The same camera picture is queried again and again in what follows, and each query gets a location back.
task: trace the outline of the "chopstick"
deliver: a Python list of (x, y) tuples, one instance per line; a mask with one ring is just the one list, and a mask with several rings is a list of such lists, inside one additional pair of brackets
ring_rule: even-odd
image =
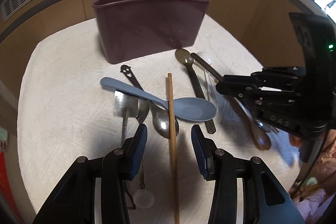
[(174, 115), (174, 94), (173, 94), (173, 78), (168, 73), (168, 108), (169, 108), (169, 155), (170, 155), (170, 171), (173, 179), (174, 192), (174, 220), (175, 224), (180, 223), (180, 205), (179, 205), (179, 181), (177, 176), (177, 149), (176, 149), (176, 131), (175, 131), (175, 115)]

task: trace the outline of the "spoon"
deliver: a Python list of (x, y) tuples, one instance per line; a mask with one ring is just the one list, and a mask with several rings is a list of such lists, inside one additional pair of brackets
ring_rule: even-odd
[[(131, 67), (127, 65), (122, 65), (121, 66), (121, 72), (127, 77), (127, 79), (131, 82), (132, 85), (137, 87), (138, 89), (142, 89), (141, 85), (139, 84), (137, 78), (135, 77), (134, 73), (131, 71)], [(152, 122), (154, 129), (157, 133), (159, 133), (162, 137), (169, 139), (169, 113), (168, 111), (162, 109), (161, 107), (158, 107), (156, 104), (153, 104), (150, 102), (150, 109), (152, 112)], [(176, 136), (179, 133), (179, 122), (175, 118), (175, 130), (176, 130)]]
[[(196, 97), (205, 100), (202, 87), (193, 69), (194, 59), (191, 57), (190, 52), (188, 52), (187, 50), (183, 48), (179, 48), (175, 51), (175, 57), (178, 60), (178, 62), (184, 65), (185, 68), (187, 69), (187, 72), (188, 72), (188, 75), (191, 81), (191, 85), (193, 86)], [(205, 127), (208, 133), (210, 134), (214, 134), (216, 132), (215, 123), (213, 122), (212, 119), (205, 122)]]
[[(209, 71), (218, 81), (222, 81), (223, 77), (213, 68), (211, 67), (207, 62), (205, 62), (199, 55), (197, 55), (196, 53), (191, 53), (191, 56), (201, 65), (203, 66), (207, 71)], [(252, 114), (247, 114), (246, 112), (249, 110), (247, 110), (246, 108), (243, 109), (244, 113), (247, 115), (247, 117), (251, 117), (249, 118), (249, 120), (252, 119), (252, 121), (254, 123), (257, 124), (258, 127), (260, 127), (262, 130), (264, 130), (265, 132), (269, 133), (272, 131), (272, 128), (270, 125), (266, 124), (266, 123), (262, 123), (258, 120), (256, 120)]]
[[(168, 110), (167, 101), (116, 79), (104, 77), (100, 80), (100, 84), (103, 88), (108, 90), (118, 90), (142, 99), (150, 100)], [(211, 120), (216, 115), (216, 107), (213, 103), (195, 97), (174, 99), (174, 111), (176, 117), (193, 122), (205, 122)]]

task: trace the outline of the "plastic container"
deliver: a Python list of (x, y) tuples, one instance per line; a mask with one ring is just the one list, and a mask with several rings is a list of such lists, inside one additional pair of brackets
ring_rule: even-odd
[(105, 58), (118, 64), (192, 46), (210, 0), (95, 0)]

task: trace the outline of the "metal ladle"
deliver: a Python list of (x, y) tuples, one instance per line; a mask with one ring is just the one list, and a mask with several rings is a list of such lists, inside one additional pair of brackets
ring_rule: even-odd
[[(133, 77), (133, 73), (131, 71), (131, 67), (127, 65), (122, 65), (120, 67), (120, 72), (122, 72), (128, 79)], [(132, 83), (135, 87), (142, 89), (138, 81)], [(138, 120), (139, 124), (143, 123), (148, 115), (150, 107), (150, 101), (139, 99), (139, 108), (138, 108), (138, 115), (136, 119)], [(151, 191), (146, 189), (145, 185), (145, 178), (144, 178), (144, 170), (143, 170), (143, 159), (140, 165), (139, 171), (139, 188), (134, 193), (132, 200), (137, 208), (140, 209), (148, 209), (153, 206), (155, 198)]]
[[(131, 67), (127, 65), (122, 65), (121, 72), (127, 77), (127, 79), (131, 82), (132, 85), (134, 85), (138, 89), (143, 90), (138, 80), (134, 76), (133, 72), (131, 71)], [(156, 104), (153, 104), (152, 102), (150, 102), (150, 109), (152, 112), (152, 121), (155, 131), (159, 133), (162, 137), (169, 139), (170, 133), (169, 133), (168, 111), (158, 107)], [(175, 118), (175, 130), (177, 136), (179, 133), (179, 122), (177, 121), (176, 118)]]

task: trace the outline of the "white tablecloth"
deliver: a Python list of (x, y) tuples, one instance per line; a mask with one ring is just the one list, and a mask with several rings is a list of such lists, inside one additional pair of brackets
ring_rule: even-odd
[[(205, 16), (190, 52), (206, 52), (220, 74), (249, 75), (259, 71), (259, 62), (210, 17)], [(173, 75), (174, 96), (194, 96), (186, 70), (175, 59), (174, 51), (161, 52), (124, 62), (132, 67), (143, 89), (163, 99), (167, 73)], [(128, 83), (120, 66), (109, 64), (100, 47), (95, 19), (68, 27), (41, 41), (34, 50), (21, 85), (18, 108), (18, 156), (22, 178), (36, 212), (65, 171), (80, 155), (102, 157), (121, 139), (122, 119), (113, 116), (114, 94), (103, 90), (104, 76)], [(200, 80), (202, 70), (195, 70)], [(207, 138), (235, 157), (260, 156), (286, 190), (299, 172), (297, 150), (288, 143), (287, 133), (271, 135), (273, 149), (259, 151), (251, 133), (241, 123), (230, 104), (217, 94), (220, 110), (215, 117), (217, 132)], [(147, 210), (129, 211), (132, 223), (174, 223), (168, 140), (154, 131), (149, 112), (144, 122), (148, 141), (144, 154), (146, 188), (154, 193), (155, 204)], [(179, 121), (178, 173), (181, 223), (207, 223), (214, 182), (199, 173), (192, 148), (192, 122)], [(138, 124), (129, 119), (128, 136)], [(131, 193), (138, 178), (129, 183)], [(238, 218), (242, 219), (242, 198)]]

